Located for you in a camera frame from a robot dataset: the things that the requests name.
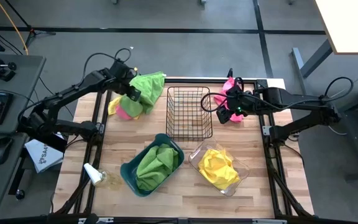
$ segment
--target clear plastic container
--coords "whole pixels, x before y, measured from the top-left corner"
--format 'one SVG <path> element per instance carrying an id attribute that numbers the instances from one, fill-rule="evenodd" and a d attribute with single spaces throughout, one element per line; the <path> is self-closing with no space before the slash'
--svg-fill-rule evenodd
<path id="1" fill-rule="evenodd" d="M 239 181 L 232 183 L 231 185 L 229 185 L 228 187 L 226 187 L 226 189 L 221 190 L 219 188 L 217 188 L 214 184 L 211 183 L 211 185 L 213 185 L 218 191 L 220 191 L 222 194 L 224 194 L 225 196 L 232 196 L 234 195 L 234 193 L 236 192 L 237 186 L 241 183 L 241 181 L 243 181 L 244 179 L 246 179 L 249 175 L 249 168 L 247 165 L 245 165 L 244 163 L 238 161 L 235 157 L 233 157 L 232 155 L 230 155 L 230 152 L 228 151 L 228 149 L 225 149 L 224 147 L 222 147 L 221 145 L 219 145 L 216 140 L 214 138 L 210 138 L 210 139 L 206 139 L 204 140 L 197 148 L 196 150 L 191 153 L 189 155 L 189 163 L 191 164 L 191 166 L 193 166 L 194 169 L 197 170 L 197 172 L 204 177 L 201 173 L 200 173 L 200 169 L 198 167 L 198 163 L 202 160 L 202 158 L 204 157 L 205 153 L 207 152 L 208 149 L 215 149 L 215 150 L 219 150 L 219 151 L 223 151 L 226 150 L 226 155 L 228 158 L 231 159 L 232 161 L 232 166 L 234 168 L 234 170 L 238 173 L 239 176 Z"/>

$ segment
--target wooden table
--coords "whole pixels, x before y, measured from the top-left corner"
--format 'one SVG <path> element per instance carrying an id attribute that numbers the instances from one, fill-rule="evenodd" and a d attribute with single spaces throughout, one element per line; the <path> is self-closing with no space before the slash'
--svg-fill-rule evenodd
<path id="1" fill-rule="evenodd" d="M 269 86 L 284 88 L 282 79 L 267 81 Z M 143 114 L 139 120 L 130 121 L 117 116 L 109 117 L 100 168 L 119 175 L 122 163 L 130 161 L 148 146 L 157 133 L 165 133 L 167 88 L 170 86 L 207 86 L 211 92 L 222 88 L 222 84 L 166 83 L 151 114 Z M 246 85 L 245 88 L 252 91 L 254 87 Z M 95 99 L 96 94 L 89 94 L 78 100 L 74 121 L 91 119 Z M 213 138 L 250 167 L 250 175 L 241 182 L 232 197 L 222 195 L 189 165 L 187 158 L 198 142 L 176 141 L 185 152 L 185 162 L 156 192 L 140 198 L 126 184 L 114 191 L 96 188 L 92 212 L 101 217 L 273 218 L 258 116 L 248 116 L 241 123 L 228 122 L 225 125 L 219 123 L 215 113 L 212 117 Z M 274 117 L 277 125 L 292 121 L 290 110 L 275 113 Z M 287 141 L 287 144 L 299 150 L 296 142 Z M 78 185 L 85 147 L 84 142 L 79 142 L 66 150 L 53 199 L 56 209 L 64 204 Z M 301 159 L 284 147 L 282 159 L 288 188 L 305 210 L 313 213 Z M 84 191 L 81 211 L 87 194 L 88 188 Z M 278 196 L 283 210 L 280 190 Z"/>
<path id="2" fill-rule="evenodd" d="M 297 47 L 292 48 L 298 76 L 304 94 L 310 94 L 305 79 L 332 52 L 338 55 L 358 55 L 358 0 L 315 0 L 328 39 L 303 62 Z"/>

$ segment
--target pink cloth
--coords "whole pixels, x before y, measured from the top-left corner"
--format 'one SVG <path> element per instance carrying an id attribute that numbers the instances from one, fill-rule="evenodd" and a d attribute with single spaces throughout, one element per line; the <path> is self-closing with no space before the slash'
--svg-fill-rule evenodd
<path id="1" fill-rule="evenodd" d="M 116 107 L 116 113 L 122 119 L 132 119 L 120 105 Z"/>
<path id="2" fill-rule="evenodd" d="M 226 95 L 226 91 L 228 91 L 228 90 L 229 90 L 230 88 L 232 88 L 233 86 L 234 86 L 234 79 L 233 79 L 233 77 L 229 77 L 229 78 L 227 79 L 227 81 L 224 83 L 223 88 L 222 88 L 222 90 L 221 90 L 219 93 Z M 214 96 L 215 102 L 216 102 L 218 105 L 220 105 L 220 104 L 224 101 L 225 98 L 226 98 L 226 97 L 224 97 L 224 96 L 219 96 L 219 95 L 215 95 L 215 96 Z M 226 109 L 228 109 L 228 108 L 227 108 L 227 102 L 224 102 L 224 106 L 226 107 Z M 231 116 L 230 120 L 233 121 L 234 123 L 240 123 L 243 118 L 244 118 L 243 115 L 237 116 L 237 115 L 234 114 L 234 115 Z"/>

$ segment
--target lime green cloth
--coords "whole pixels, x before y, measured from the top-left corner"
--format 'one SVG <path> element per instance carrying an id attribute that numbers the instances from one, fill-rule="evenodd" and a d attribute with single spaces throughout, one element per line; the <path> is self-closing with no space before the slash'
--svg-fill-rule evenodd
<path id="1" fill-rule="evenodd" d="M 128 96 L 123 96 L 120 101 L 121 108 L 133 118 L 142 112 L 149 114 L 162 93 L 164 81 L 163 72 L 139 75 L 133 78 L 130 84 L 141 91 L 139 101 L 135 102 Z"/>
<path id="2" fill-rule="evenodd" d="M 142 190 L 154 190 L 177 167 L 178 152 L 167 144 L 152 147 L 136 170 L 136 184 Z"/>

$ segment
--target wire basket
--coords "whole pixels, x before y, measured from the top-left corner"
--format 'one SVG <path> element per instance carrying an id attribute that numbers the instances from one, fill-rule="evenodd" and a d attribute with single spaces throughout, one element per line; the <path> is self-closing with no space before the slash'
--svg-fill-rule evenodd
<path id="1" fill-rule="evenodd" d="M 211 112 L 201 109 L 208 87 L 170 87 L 167 93 L 167 135 L 173 139 L 199 140 L 212 137 Z M 211 109 L 207 96 L 203 106 Z"/>

